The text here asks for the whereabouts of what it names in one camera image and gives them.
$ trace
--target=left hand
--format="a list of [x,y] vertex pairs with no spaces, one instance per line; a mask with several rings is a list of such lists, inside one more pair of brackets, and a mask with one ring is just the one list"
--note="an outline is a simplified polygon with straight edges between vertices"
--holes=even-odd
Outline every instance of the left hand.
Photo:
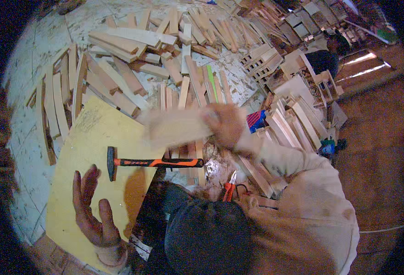
[[121,236],[113,223],[110,203],[106,199],[99,201],[99,216],[101,223],[92,215],[90,203],[94,195],[100,170],[96,165],[86,172],[83,178],[75,171],[73,178],[73,206],[76,212],[76,224],[89,241],[100,247],[109,247],[120,244]]

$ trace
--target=hammer head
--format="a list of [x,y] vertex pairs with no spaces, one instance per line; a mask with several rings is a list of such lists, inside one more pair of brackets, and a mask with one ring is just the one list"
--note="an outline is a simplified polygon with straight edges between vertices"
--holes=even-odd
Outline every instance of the hammer head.
[[109,171],[109,179],[110,181],[115,180],[115,174],[117,170],[117,166],[113,159],[116,158],[116,148],[113,146],[107,147],[107,170]]

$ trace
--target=concrete floor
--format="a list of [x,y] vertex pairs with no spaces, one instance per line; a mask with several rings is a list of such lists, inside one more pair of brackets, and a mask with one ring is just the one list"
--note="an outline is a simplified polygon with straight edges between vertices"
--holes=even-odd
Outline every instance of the concrete floor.
[[[42,152],[36,132],[35,108],[25,107],[29,90],[36,80],[41,79],[43,68],[55,56],[72,42],[76,42],[80,50],[89,44],[87,34],[91,30],[106,28],[105,17],[112,15],[115,19],[122,19],[128,13],[142,14],[144,8],[152,8],[152,18],[163,18],[170,8],[176,5],[180,11],[188,8],[204,8],[208,13],[227,16],[220,7],[196,4],[182,4],[173,0],[155,1],[125,1],[125,0],[87,0],[86,3],[67,15],[61,16],[52,11],[41,20],[29,22],[17,47],[9,57],[9,64],[5,72],[5,81],[11,80],[8,103],[14,107],[11,120],[12,137],[8,143],[16,160],[16,179],[19,190],[14,194],[15,203],[11,206],[13,226],[22,242],[33,244],[45,231],[46,205],[55,166],[47,166],[42,161]],[[214,61],[206,56],[193,52],[192,57],[198,66],[210,64],[213,72],[224,70],[227,74],[232,99],[239,106],[243,106],[252,113],[258,110],[263,96],[257,91],[256,83],[250,80],[240,66],[240,57],[247,50],[240,48],[233,54],[223,48],[220,59]],[[137,73],[138,78],[148,91],[144,98],[150,107],[156,107],[156,93],[159,82],[147,81],[149,74]],[[55,147],[56,155],[60,148]],[[219,173],[219,163],[214,162],[211,170]],[[217,187],[226,181],[223,176],[217,177]]]

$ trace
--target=pliers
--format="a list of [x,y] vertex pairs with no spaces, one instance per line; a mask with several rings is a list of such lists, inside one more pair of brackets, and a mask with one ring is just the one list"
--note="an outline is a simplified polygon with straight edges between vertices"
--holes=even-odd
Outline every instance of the pliers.
[[232,199],[232,194],[235,190],[235,178],[237,177],[237,170],[232,173],[230,182],[225,183],[226,193],[223,196],[223,201],[230,202]]

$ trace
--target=green object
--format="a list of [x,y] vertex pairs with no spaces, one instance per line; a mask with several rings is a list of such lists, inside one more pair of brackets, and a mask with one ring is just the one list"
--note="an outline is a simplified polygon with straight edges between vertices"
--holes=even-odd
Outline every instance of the green object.
[[219,100],[217,99],[216,86],[214,85],[214,78],[212,77],[211,66],[207,65],[206,70],[208,71],[208,78],[209,78],[209,81],[211,82],[212,89],[214,90],[214,96],[216,97],[216,102],[219,103]]

